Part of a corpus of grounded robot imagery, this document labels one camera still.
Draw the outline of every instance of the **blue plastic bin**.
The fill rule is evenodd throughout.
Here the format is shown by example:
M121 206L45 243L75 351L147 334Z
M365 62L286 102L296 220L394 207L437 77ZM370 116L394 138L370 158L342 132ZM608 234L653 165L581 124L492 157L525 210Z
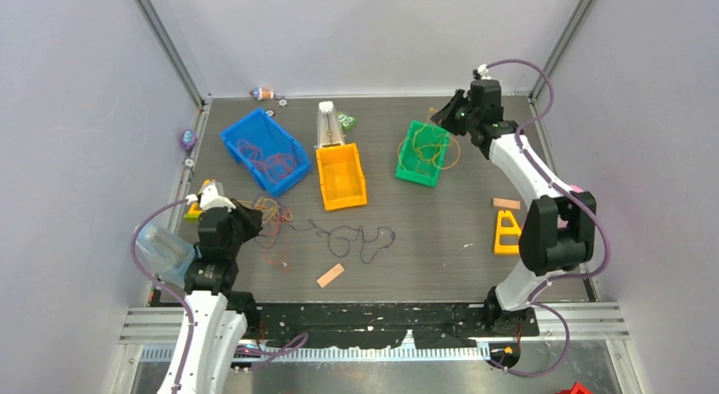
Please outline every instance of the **blue plastic bin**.
M299 142L261 108L224 129L220 138L235 161L248 167L273 197L298 183L311 167Z

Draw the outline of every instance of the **small toy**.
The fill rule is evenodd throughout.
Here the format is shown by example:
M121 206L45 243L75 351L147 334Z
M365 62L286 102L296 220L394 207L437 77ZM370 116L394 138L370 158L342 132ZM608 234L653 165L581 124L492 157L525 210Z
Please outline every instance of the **small toy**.
M204 180L203 185L200 186L200 189L204 188L204 186L209 184L211 181L212 180ZM197 202L195 202L192 205L190 205L190 208L187 210L187 213L183 217L188 222L197 222L200 219L201 213L202 213L202 209L200 208L200 205Z
M510 225L502 225L504 219L509 220ZM521 235L521 229L516 223L515 215L509 210L500 210L497 212L497 230L494 232L494 254L497 255L510 255L519 254L519 245L506 246L501 244L502 236L519 236Z
M182 133L180 144L185 151L189 151L195 147L196 142L198 142L198 135L195 134L193 130L187 129L184 133Z
M342 128L345 131L350 131L354 128L354 125L357 124L357 119L355 119L352 116L347 116L343 112L339 112L337 114L337 119L339 120L339 124L342 125Z
M255 87L253 90L249 91L249 96L254 97L254 100L267 100L274 99L275 93L262 87Z

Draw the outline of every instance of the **dark purple string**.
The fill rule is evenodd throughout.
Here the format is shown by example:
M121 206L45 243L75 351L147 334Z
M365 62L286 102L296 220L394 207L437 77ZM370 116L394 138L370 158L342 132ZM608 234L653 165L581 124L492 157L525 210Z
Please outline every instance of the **dark purple string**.
M290 226L290 229L295 230L295 231L310 231L310 230L315 230L315 229L316 229L317 231L315 232L315 234L316 234L318 237L327 236L327 248L329 248L330 252L331 252L335 257L337 257L337 258L345 258L345 257L347 257L347 255L349 254L351 241L356 241L356 240L357 240L357 237L359 237L360 235L362 235L362 238L360 239L360 240L362 240L362 247L359 248L359 259L362 260L362 263L365 263L365 264L371 263L372 260L375 259L375 257L377 256L377 254L379 254L380 251L382 251L382 250L385 249L385 248L389 248L390 246L392 246L392 243L394 243L394 238L395 238L395 236L396 236L396 234L394 233L394 230L392 230L392 229L390 229L390 228L388 228L388 227L386 227L386 226L379 226L379 227L377 227L377 235L375 236L375 238L374 238L374 239L371 239L371 240L367 240L367 239L365 238L365 229L364 229L361 225L358 226L358 227L356 227L356 228L351 227L351 226L347 226L347 225L342 225L342 226L335 227L334 229L328 231L328 230L324 230L324 229L322 229L321 227L319 227L313 220L308 220L308 222L309 222L310 225L312 225L312 227L309 227L309 228L307 228L307 229L298 229L298 228L294 227L291 223L287 223L287 225ZM337 239L339 239L339 240L344 240L344 241L347 243L347 250L346 250L343 254L337 253L337 252L332 248L332 243L331 243L332 233L334 233L335 231L340 230L340 229L348 229L348 230L351 230L351 231L354 231L354 232L355 232L354 237L352 238L351 241L350 241L350 239L348 239L347 237L337 236ZM377 239L379 239L379 238L380 238L380 230L381 230L381 229L387 229L387 230L389 230L389 237L390 237L390 239L392 239L392 240L390 240L388 244L386 244L386 245L384 245L384 246L378 248L377 251L376 251L374 254L372 254L372 257L370 257L369 260L365 260L365 258L364 258L364 256L363 256L363 253L364 253L364 250L365 250L365 244L375 242Z
M258 195L258 196L254 199L254 203L253 203L253 204L257 203L257 201L258 201L261 197L262 197L262 195ZM277 201L277 204L279 205L278 208L280 209L280 214L281 214L282 212L286 212L286 211L287 211L287 207L284 206L280 201ZM322 229L321 227L319 227L313 220L308 219L307 221L308 221L308 223L309 223L310 225L312 225L312 227L309 227L309 228L307 228L307 229L298 229L297 227L294 227L294 226L292 225L292 223L289 223L289 222L284 222L284 223L285 223L286 225L288 225L288 226L290 227L290 229L295 230L295 231L304 232L304 231L310 231L310 230L317 230L317 231L315 232L315 234L316 234L318 237L327 236L327 248L330 250L330 252L332 253L332 255L335 256L335 257L337 257L337 258L345 258L345 257L347 257L347 256L349 255L350 243L351 243L352 241L357 241L357 237L359 237L360 235L362 235L362 239L361 239L361 240L362 240L362 247L359 248L359 259L360 259L360 260L362 261L362 263L364 263L364 264L369 264L369 263L371 263L372 260L375 259L375 257L377 256L377 254L379 254L380 251L382 251L382 250L385 249L385 248L389 248L390 246L392 246L392 243L394 243L394 239L395 239L395 237L396 237L396 234L394 233L394 230L392 230L391 228L386 227L386 226L379 226L379 227L377 227L377 235L375 236L375 238L374 238L374 239L371 239L371 240L367 240L367 239L365 238L365 229L364 229L361 225L358 226L357 228L354 228L354 227L351 227L351 226L347 226L347 225L342 225L342 226L335 227L335 228L333 228L333 229L331 229L331 230L324 230L324 229ZM258 246L260 246L260 247L262 247L262 248L265 248L265 249L267 249L267 250L270 250L271 248L273 248L273 247L277 244L277 240L280 238L280 233L282 232L282 222L280 222L279 226L280 226L280 229L277 230L277 234L276 234L276 235L273 235L273 236L259 235L258 237L255 237L255 238L253 239L254 242L255 242L255 244L257 244ZM348 229L348 230L351 230L351 231L354 231L354 232L355 232L354 237L352 238L351 241L350 241L350 239L348 239L347 237L340 237L340 236L337 237L337 239L339 239L339 240L344 240L344 241L347 243L347 250L344 252L344 254L338 254L338 253L334 250L334 248L332 248L332 233L334 233L334 232L337 231L337 230L341 230L341 229ZM379 249L377 249L377 251L376 251L374 254L372 254L372 257L370 257L369 260L365 260L365 258L364 258L365 244L375 242L377 239L379 239L379 238L380 238L380 230L381 230L381 229L389 230L389 236L390 236L390 239L391 239L391 240L389 241L388 244L386 244L386 245L380 247ZM263 246L263 245L258 241L258 238L259 238L259 237L274 237L274 240L272 240L272 243L270 243L269 246Z

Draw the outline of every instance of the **red object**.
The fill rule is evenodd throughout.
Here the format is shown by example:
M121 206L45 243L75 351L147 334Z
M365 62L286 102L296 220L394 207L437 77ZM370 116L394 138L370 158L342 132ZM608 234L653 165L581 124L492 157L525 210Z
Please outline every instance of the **red object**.
M585 386L582 386L579 383L574 383L574 386L571 388L571 390L560 391L557 394L592 394L592 392L588 390Z

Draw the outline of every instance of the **debris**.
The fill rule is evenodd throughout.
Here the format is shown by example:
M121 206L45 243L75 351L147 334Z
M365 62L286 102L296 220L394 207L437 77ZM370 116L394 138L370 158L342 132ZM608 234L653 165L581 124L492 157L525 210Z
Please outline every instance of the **debris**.
M332 269L327 271L324 275L322 275L319 279L317 279L317 284L320 285L320 288L324 288L327 286L327 284L331 283L335 278L337 278L338 275L344 272L344 267L337 263Z
M492 202L492 206L495 208L502 208L502 209L514 209L514 210L520 210L521 209L521 203L519 201L514 201L512 199L502 199L501 197L494 198Z

